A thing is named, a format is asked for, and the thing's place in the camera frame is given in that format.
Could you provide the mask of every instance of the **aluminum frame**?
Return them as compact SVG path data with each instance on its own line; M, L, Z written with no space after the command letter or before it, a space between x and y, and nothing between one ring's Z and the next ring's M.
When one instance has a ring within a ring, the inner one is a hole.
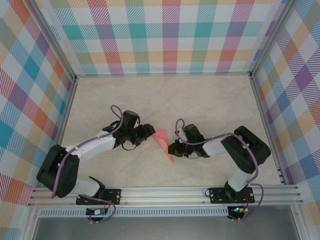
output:
M74 72L73 68L71 67L64 51L62 50L61 46L58 43L54 33L52 32L50 26L48 25L45 17L41 13L41 10L33 0L23 0L24 4L30 11L31 15L35 19L36 23L41 29L45 39L48 41L50 47L52 48L53 52L55 53L56 57L60 61L61 65L63 66L66 74L70 79L74 82L76 81L76 73Z
M279 16L278 20L276 21L273 30L267 39L266 44L264 45L260 55L258 56L255 65L251 71L252 76L254 77L257 75L261 67L263 66L264 62L266 61L272 47L274 46L275 42L278 40L281 31L285 27L291 13L294 11L296 5L298 4L299 0L287 0L281 15Z
M118 206L126 208L141 207L199 207L199 206L238 206L236 203L211 204L205 191L212 186L173 186L173 187L120 187L121 200ZM255 196L255 206L261 198L259 186L251 186ZM296 185L264 185L264 198L261 205L300 205L302 196ZM75 194L51 199L52 192L47 188L35 188L29 207L32 208L78 208Z
M67 127L67 123L68 123L68 118L69 118L69 115L70 115L71 107L72 107L72 104L73 104L74 99L75 99L77 87L78 87L78 79L76 79L76 81L74 81L72 83L72 85L71 85L71 90L70 90L68 103L67 103L66 108L65 108L65 112L64 112L63 119L62 119L62 122L61 122L61 127L59 128L59 132L57 133L56 144L61 144L62 143L64 134L65 134L65 131L66 131L66 127Z
M254 80L254 76L249 75L249 80L250 80L252 91L254 94L254 98L255 98L255 101L256 101L260 116L261 116L263 127L265 130L269 145L270 145L270 149L271 149L271 152L273 155L275 165L277 166L277 168L281 172L281 177L283 179L284 184L286 184L287 186L290 186L288 177L285 172L285 167L283 166L282 162L280 161L280 153L279 153L279 151L276 147L275 141L273 139L272 131L271 131L270 124L268 122L267 115L266 115L266 113L263 109L262 103L261 103L261 96L259 94L259 90L258 90L256 82ZM296 225L296 228L297 228L297 231L299 233L300 238L302 240L316 239L316 238L311 238L310 233L308 231L307 212L306 212L305 207L303 205L292 204L292 205L290 205L290 208L291 208L293 219L294 219L294 222L295 222L295 225Z
M150 73L150 74L127 74L125 77L172 77L172 76L239 76L239 75L248 75L249 73L246 71L233 71L233 72L216 72L216 73ZM124 75L116 74L116 75L107 75L107 74L99 74L99 75L77 75L79 79L90 79L90 78L114 78L114 77L124 77Z

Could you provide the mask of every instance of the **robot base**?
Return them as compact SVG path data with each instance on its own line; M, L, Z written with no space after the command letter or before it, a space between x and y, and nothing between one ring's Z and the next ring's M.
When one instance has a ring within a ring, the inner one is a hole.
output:
M225 193L224 187L211 187L208 189L211 204L253 204L255 202L254 192L251 187L246 187L239 196L231 201Z

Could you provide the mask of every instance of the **plaid backdrop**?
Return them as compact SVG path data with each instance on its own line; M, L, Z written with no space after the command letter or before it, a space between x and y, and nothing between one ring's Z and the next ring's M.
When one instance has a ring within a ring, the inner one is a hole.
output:
M276 25L276 22L278 21L278 19L279 19L280 15L281 15L283 9L285 8L285 5L286 5L287 2L288 2L288 0L281 0L281 3L280 3L278 9L276 10L276 12L274 14L274 16L272 18L272 21L271 21L267 31L265 32L262 41L260 42L259 48L258 48L258 50L256 51L256 53L254 55L254 58L253 58L253 60L251 62L251 65L249 67L248 72L252 72L252 70L253 70L256 62L257 62L257 59L258 59L262 49L265 47L266 43L268 42L269 36L272 33L272 31L273 31L273 29L274 29L274 27Z
M247 72L285 0L37 2L75 72L116 75Z
M0 240L17 239L72 81L22 0L0 0Z
M320 0L300 0L256 84L281 161L320 236Z

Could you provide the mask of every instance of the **aluminum rail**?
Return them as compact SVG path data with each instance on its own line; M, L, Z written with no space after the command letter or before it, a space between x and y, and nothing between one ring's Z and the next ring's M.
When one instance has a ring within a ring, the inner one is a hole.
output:
M120 207L199 207L199 206L236 206L236 203L210 204L210 199L205 196L205 191L212 186L182 186L182 187L120 187ZM255 206L261 198L261 189L252 186ZM262 205L300 205L303 204L302 196L296 185L264 185ZM80 207L76 205L76 195L51 199L52 192L47 188L35 188L31 196L31 208L63 208Z

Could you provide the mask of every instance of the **gray floor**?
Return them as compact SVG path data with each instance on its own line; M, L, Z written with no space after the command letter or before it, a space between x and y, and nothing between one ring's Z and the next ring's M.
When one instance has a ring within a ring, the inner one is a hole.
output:
M262 206L250 218L115 217L102 224L86 218L41 218L33 240L298 240L289 206Z

